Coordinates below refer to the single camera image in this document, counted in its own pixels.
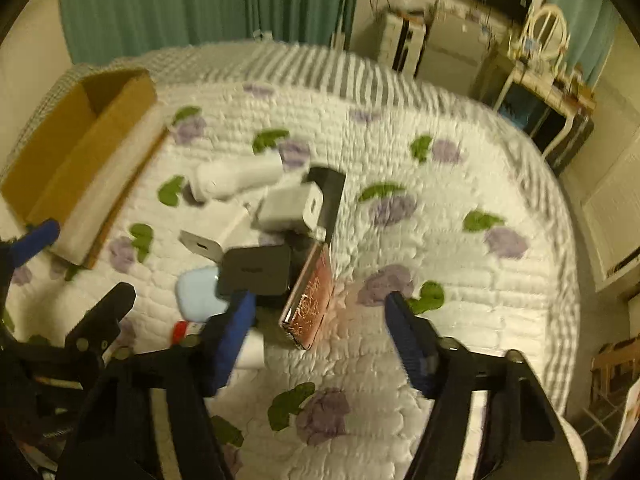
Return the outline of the light blue earbud case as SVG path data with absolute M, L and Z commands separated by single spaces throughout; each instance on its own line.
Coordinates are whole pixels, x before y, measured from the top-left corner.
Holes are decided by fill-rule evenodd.
M 227 311 L 228 301 L 217 296 L 219 272 L 216 266 L 190 270 L 178 277 L 175 293 L 182 317 L 205 323 L 214 315 Z

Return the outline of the white dressing table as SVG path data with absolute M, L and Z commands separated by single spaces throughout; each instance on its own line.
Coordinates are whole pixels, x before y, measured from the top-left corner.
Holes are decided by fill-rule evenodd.
M 574 120 L 578 116 L 589 118 L 596 110 L 597 103 L 593 98 L 584 98 L 580 94 L 571 96 L 568 91 L 561 90 L 552 82 L 545 80 L 543 76 L 537 75 L 529 70 L 523 63 L 512 62 L 513 67 L 506 77 L 492 109 L 495 112 L 500 110 L 510 88 L 517 84 L 524 88 L 536 98 L 544 102 L 547 110 L 554 110 L 565 119 L 563 128 L 551 139 L 549 144 L 542 151 L 542 157 L 548 159 L 550 154 L 564 141 L 570 134 L 574 125 Z

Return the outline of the white suitcase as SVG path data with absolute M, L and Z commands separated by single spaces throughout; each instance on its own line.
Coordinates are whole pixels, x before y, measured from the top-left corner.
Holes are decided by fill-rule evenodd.
M 381 21 L 376 60 L 402 76 L 416 76 L 427 27 L 422 14 L 386 12 Z

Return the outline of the brown cardboard box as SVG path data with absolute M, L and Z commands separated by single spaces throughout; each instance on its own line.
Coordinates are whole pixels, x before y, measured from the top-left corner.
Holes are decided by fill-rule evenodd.
M 82 78 L 29 135 L 1 180 L 22 226 L 58 222 L 52 252 L 92 268 L 137 178 L 168 130 L 147 70 Z

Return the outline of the grey checked bedsheet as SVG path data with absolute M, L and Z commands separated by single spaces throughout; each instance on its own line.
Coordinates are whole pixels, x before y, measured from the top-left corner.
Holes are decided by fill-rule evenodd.
M 277 129 L 288 150 L 308 148 L 312 162 L 346 176 L 331 242 L 334 296 L 306 351 L 263 314 L 266 365 L 237 374 L 216 413 L 265 418 L 276 396 L 300 385 L 314 399 L 343 393 L 353 415 L 427 412 L 384 325 L 381 295 L 396 283 L 439 333 L 492 356 L 521 351 L 564 410 L 579 330 L 574 233 L 558 182 L 524 133 L 482 104 L 322 47 L 165 49 L 137 66 L 168 107 L 198 106 L 205 131 L 154 156 L 94 268 L 41 255 L 21 270 L 6 311 L 17 338 L 62 344 L 128 282 L 134 348 L 165 348 L 178 277 L 204 259 L 178 239 L 194 207 L 166 206 L 158 190 L 199 162 L 250 154 Z

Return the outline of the grey mini fridge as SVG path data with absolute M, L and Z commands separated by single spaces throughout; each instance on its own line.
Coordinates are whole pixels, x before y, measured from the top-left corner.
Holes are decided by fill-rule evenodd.
M 437 10 L 416 78 L 468 96 L 486 58 L 491 33 L 480 23 Z

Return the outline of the white plug charger cube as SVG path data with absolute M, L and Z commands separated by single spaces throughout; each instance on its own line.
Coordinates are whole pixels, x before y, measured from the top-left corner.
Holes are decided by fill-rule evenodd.
M 268 232 L 308 233 L 318 226 L 323 202 L 323 192 L 314 182 L 275 188 L 258 208 L 257 227 Z

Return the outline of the black square charger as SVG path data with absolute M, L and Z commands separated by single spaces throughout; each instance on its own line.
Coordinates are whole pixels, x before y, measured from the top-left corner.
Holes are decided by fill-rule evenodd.
M 245 290 L 256 296 L 280 296 L 290 286 L 288 245 L 238 247 L 224 254 L 216 293 L 229 297 Z

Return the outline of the white tube red cap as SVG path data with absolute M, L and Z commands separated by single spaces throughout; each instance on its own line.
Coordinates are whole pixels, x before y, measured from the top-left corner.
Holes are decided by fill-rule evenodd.
M 204 323 L 179 321 L 172 330 L 170 341 L 172 344 L 182 344 L 192 336 L 201 336 L 204 328 Z M 222 335 L 214 342 L 213 348 L 220 358 L 230 358 L 236 351 L 234 367 L 239 370 L 260 370 L 265 367 L 264 336 L 256 328 L 250 328 L 243 341 L 231 334 Z

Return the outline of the white floral quilt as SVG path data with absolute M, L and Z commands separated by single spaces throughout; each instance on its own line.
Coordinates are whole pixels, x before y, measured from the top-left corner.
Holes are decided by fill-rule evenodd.
M 166 348 L 180 321 L 178 283 L 213 263 L 179 235 L 204 210 L 177 194 L 191 170 L 224 156 L 278 150 L 284 185 L 314 166 L 345 177 L 335 226 L 303 241 L 292 296 L 317 326 L 299 349 L 284 304 L 257 320 L 264 364 L 238 370 L 206 403 L 240 479 L 399 479 L 432 404 L 408 383 L 384 323 L 384 299 L 473 351 L 523 352 L 551 404 L 565 408 L 579 292 L 572 222 L 529 138 L 492 110 L 447 92 L 425 105 L 360 107 L 318 91 L 245 84 L 160 90 L 157 113 L 195 106 L 194 140 L 166 142 L 122 206 L 98 261 L 75 271 L 49 255 L 17 273 L 6 320 L 20 338 L 62 344 L 119 282 L 137 299 L 124 341 Z

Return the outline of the black rectangular power bank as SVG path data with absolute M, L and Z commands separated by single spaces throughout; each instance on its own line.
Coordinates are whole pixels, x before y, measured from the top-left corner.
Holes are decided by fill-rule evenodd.
M 324 241 L 332 242 L 338 211 L 340 210 L 346 174 L 328 166 L 311 166 L 306 182 L 314 182 L 323 195 L 318 227 L 324 229 Z

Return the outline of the teal curtain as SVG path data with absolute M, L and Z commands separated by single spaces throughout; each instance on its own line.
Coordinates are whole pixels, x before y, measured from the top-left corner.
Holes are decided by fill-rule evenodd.
M 253 39 L 326 46 L 349 34 L 356 0 L 58 0 L 73 63 Z

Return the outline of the white handheld bottle device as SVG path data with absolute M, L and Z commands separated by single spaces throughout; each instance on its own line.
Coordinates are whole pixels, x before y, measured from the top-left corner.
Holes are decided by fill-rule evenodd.
M 198 165 L 190 177 L 190 188 L 199 203 L 226 200 L 250 188 L 276 183 L 283 173 L 277 152 L 223 157 Z

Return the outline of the pink patterned phone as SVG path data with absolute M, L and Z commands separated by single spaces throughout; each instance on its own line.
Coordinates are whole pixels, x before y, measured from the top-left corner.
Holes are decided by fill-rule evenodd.
M 329 245 L 315 242 L 284 305 L 279 326 L 296 347 L 314 344 L 333 294 Z

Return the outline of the white square power adapter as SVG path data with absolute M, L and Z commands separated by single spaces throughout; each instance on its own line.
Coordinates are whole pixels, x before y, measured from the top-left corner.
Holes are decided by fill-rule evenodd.
M 183 222 L 179 240 L 190 252 L 220 263 L 229 248 L 244 243 L 251 221 L 244 206 L 212 200 Z

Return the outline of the teal curtain right window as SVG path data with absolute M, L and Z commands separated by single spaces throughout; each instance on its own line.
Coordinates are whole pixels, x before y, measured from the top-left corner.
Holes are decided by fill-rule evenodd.
M 582 79 L 593 87 L 612 48 L 620 14 L 611 0 L 546 0 L 558 6 L 567 22 L 570 44 L 567 68 L 582 66 Z

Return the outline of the white oval mirror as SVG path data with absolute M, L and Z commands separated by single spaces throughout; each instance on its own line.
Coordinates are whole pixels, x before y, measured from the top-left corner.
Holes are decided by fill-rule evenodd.
M 567 20 L 556 4 L 544 4 L 527 19 L 521 42 L 521 52 L 526 58 L 555 62 L 569 45 Z

